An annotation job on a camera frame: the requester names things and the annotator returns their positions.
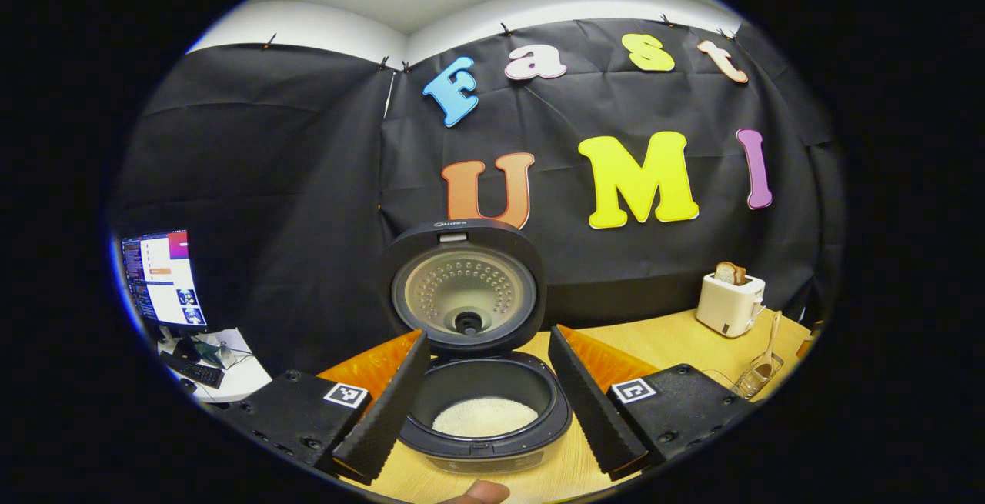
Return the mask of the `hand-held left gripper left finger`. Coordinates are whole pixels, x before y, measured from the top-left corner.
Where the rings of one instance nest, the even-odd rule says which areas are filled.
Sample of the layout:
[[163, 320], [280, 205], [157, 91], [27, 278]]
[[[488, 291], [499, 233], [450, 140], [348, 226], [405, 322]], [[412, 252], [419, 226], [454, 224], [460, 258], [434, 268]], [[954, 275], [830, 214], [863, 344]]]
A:
[[370, 484], [421, 388], [430, 353], [418, 329], [321, 375], [285, 371], [219, 417], [297, 462]]

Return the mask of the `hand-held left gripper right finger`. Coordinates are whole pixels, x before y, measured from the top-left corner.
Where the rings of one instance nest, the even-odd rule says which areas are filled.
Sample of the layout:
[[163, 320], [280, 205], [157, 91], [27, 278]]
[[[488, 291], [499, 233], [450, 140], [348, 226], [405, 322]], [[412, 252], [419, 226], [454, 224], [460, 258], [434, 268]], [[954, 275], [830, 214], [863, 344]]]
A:
[[551, 329], [549, 359], [614, 482], [689, 454], [754, 409], [689, 364], [658, 369], [564, 325]]

